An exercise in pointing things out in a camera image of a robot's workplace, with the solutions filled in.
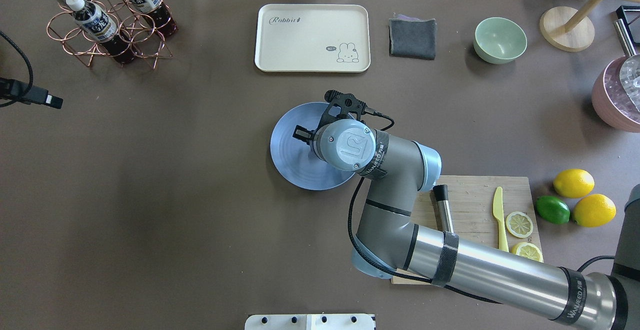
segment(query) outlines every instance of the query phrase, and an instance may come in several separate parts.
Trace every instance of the bottle rack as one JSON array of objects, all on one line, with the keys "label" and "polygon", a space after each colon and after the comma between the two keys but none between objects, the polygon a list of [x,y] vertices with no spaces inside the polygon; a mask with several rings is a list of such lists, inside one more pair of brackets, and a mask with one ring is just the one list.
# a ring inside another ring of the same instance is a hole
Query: bottle rack
[{"label": "bottle rack", "polygon": [[[151,69],[155,69],[158,59],[168,59],[174,56],[167,46],[164,34],[158,28],[164,24],[155,24],[154,20],[146,15],[136,12],[129,0],[91,0],[99,4],[106,13],[114,19],[119,30],[125,32],[130,38],[128,48],[136,57],[144,59]],[[59,41],[62,50],[73,55],[87,68],[91,68],[95,57],[115,57],[119,54],[108,54],[97,41],[89,38],[78,27],[71,16],[71,9],[60,5],[62,12],[54,15],[46,25],[46,33],[55,41]]]}]

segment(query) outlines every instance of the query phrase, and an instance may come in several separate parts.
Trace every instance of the black velcro strap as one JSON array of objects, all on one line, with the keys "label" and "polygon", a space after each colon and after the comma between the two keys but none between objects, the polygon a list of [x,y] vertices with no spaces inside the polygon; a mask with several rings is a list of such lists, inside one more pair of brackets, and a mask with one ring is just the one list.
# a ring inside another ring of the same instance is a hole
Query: black velcro strap
[{"label": "black velcro strap", "polygon": [[382,179],[387,175],[387,172],[381,168],[382,163],[387,156],[387,149],[389,148],[389,133],[382,132],[382,130],[375,131],[375,154],[368,164],[358,172],[359,175],[371,180]]},{"label": "black velcro strap", "polygon": [[442,245],[442,252],[438,261],[438,267],[436,267],[436,273],[433,275],[431,281],[432,285],[437,287],[444,287],[451,280],[453,275],[453,269],[456,267],[456,261],[458,259],[458,246],[460,245],[460,238],[457,234],[450,232],[444,232],[444,242]]},{"label": "black velcro strap", "polygon": [[587,302],[587,283],[582,273],[564,267],[558,268],[566,275],[566,280],[569,285],[569,296],[562,314],[555,319],[549,320],[563,325],[572,325],[580,319],[585,309],[585,303]]},{"label": "black velcro strap", "polygon": [[629,303],[627,302],[627,292],[620,283],[620,280],[613,276],[606,276],[613,286],[615,292],[615,318],[611,330],[625,330],[627,326],[627,316],[629,315]]}]

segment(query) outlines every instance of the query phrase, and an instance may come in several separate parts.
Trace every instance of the black cable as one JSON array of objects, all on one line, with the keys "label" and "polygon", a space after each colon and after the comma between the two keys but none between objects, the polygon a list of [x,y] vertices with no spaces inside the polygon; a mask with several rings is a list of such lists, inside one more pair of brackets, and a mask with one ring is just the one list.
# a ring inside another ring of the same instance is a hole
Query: black cable
[{"label": "black cable", "polygon": [[601,255],[599,257],[591,258],[587,260],[581,267],[578,268],[578,272],[582,273],[583,270],[587,269],[587,266],[590,266],[591,264],[599,260],[606,260],[606,259],[615,259],[615,257],[613,257],[612,255]]},{"label": "black cable", "polygon": [[[381,118],[384,118],[384,119],[387,119],[387,120],[391,121],[391,124],[389,124],[386,127],[381,129],[382,131],[393,127],[393,125],[395,124],[395,121],[393,119],[391,119],[391,117],[388,117],[388,116],[386,116],[384,114],[381,114],[380,112],[376,111],[376,112],[373,113],[373,115],[379,116]],[[360,191],[360,188],[361,188],[363,182],[364,182],[364,178],[361,177],[359,182],[358,182],[358,185],[356,186],[356,189],[353,192],[353,195],[351,197],[351,201],[349,203],[349,216],[347,217],[347,233],[349,234],[349,240],[351,241],[351,245],[353,246],[353,248],[362,257],[362,259],[364,259],[371,266],[375,267],[376,269],[378,269],[378,270],[380,270],[380,271],[382,271],[384,273],[387,273],[387,274],[393,275],[393,276],[397,276],[398,278],[403,278],[403,279],[408,279],[408,280],[415,280],[416,282],[431,283],[432,280],[429,279],[429,278],[421,278],[421,277],[418,277],[418,276],[404,275],[404,274],[400,274],[400,273],[398,273],[396,271],[388,270],[387,268],[381,266],[377,262],[374,262],[373,260],[371,260],[371,258],[368,257],[368,255],[366,255],[362,251],[362,249],[358,246],[358,244],[355,241],[354,233],[353,233],[354,232],[354,229],[353,229],[354,203],[356,201],[356,198],[358,196],[358,192]],[[483,298],[481,296],[476,296],[476,295],[473,295],[473,294],[469,294],[468,292],[461,291],[460,289],[456,289],[456,288],[451,287],[449,285],[445,285],[444,289],[448,289],[450,291],[453,291],[453,292],[456,292],[458,294],[467,296],[467,297],[472,298],[474,300],[484,301],[484,302],[487,302],[487,303],[500,304],[500,303],[498,303],[496,301],[493,301],[493,300],[490,300],[490,299],[487,299],[487,298]]]},{"label": "black cable", "polygon": [[13,103],[19,102],[21,100],[21,98],[29,93],[29,91],[32,89],[32,86],[34,86],[34,69],[32,69],[32,64],[29,62],[29,58],[27,58],[27,55],[25,55],[25,53],[23,53],[22,49],[20,49],[20,47],[18,46],[18,44],[14,43],[13,40],[11,40],[11,38],[9,38],[9,36],[7,36],[6,34],[4,34],[4,32],[2,32],[2,30],[0,30],[0,36],[2,36],[7,42],[9,42],[9,44],[11,46],[13,46],[13,48],[18,52],[18,54],[20,54],[20,56],[24,59],[24,63],[27,64],[27,70],[29,71],[29,84],[27,85],[27,87],[25,88],[24,91],[20,92],[20,94],[18,94],[18,96],[16,96],[16,98],[9,100],[6,103],[2,103],[0,104],[0,108],[2,107],[9,107],[9,105],[12,105]]}]

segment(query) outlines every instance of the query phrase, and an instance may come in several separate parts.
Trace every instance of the wooden cutting board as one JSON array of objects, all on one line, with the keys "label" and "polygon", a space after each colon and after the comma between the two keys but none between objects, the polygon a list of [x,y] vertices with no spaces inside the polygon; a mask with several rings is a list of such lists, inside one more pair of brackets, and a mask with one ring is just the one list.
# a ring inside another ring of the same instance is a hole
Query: wooden cutting board
[{"label": "wooden cutting board", "polygon": [[[448,201],[453,220],[453,229],[462,239],[474,241],[492,248],[498,248],[498,222],[492,215],[492,204],[496,187],[503,189],[504,217],[512,212],[526,213],[533,221],[533,233],[528,239],[514,237],[507,232],[509,249],[519,242],[531,242],[542,250],[538,224],[533,209],[529,178],[527,177],[467,177],[442,175],[437,184],[448,187]],[[419,193],[413,206],[411,220],[418,225],[442,230],[434,192]],[[427,285],[398,277],[391,279],[393,284]]]}]

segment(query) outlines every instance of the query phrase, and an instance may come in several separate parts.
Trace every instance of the table surface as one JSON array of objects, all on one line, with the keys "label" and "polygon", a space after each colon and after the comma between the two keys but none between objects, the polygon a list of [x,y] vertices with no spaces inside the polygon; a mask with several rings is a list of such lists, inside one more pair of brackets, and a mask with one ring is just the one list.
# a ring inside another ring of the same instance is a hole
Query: table surface
[{"label": "table surface", "polygon": [[[438,150],[446,175],[528,177],[535,198],[553,194],[560,170],[587,169],[594,193],[610,197],[618,214],[600,228],[539,218],[544,259],[576,269],[615,253],[624,204],[640,181],[640,136],[603,123],[590,93],[623,55],[612,26],[618,1],[590,14],[595,41],[579,53],[549,45],[538,20],[586,0],[166,1],[180,30],[169,40],[174,57],[151,71],[110,59],[87,69],[45,34],[53,0],[0,0],[2,30],[29,56],[35,84],[64,98],[62,110],[0,110],[2,328],[232,330],[250,314],[320,312],[376,314],[379,329],[563,328],[352,267],[346,218],[356,180],[299,189],[279,175],[268,148],[282,114],[327,89],[394,117],[391,133]],[[363,5],[370,68],[258,70],[256,19],[268,3]],[[436,19],[434,61],[389,55],[394,12]],[[474,28],[489,16],[522,26],[522,57],[496,66],[475,55]],[[6,42],[0,75],[27,79]],[[611,263],[588,270],[608,274]]]}]

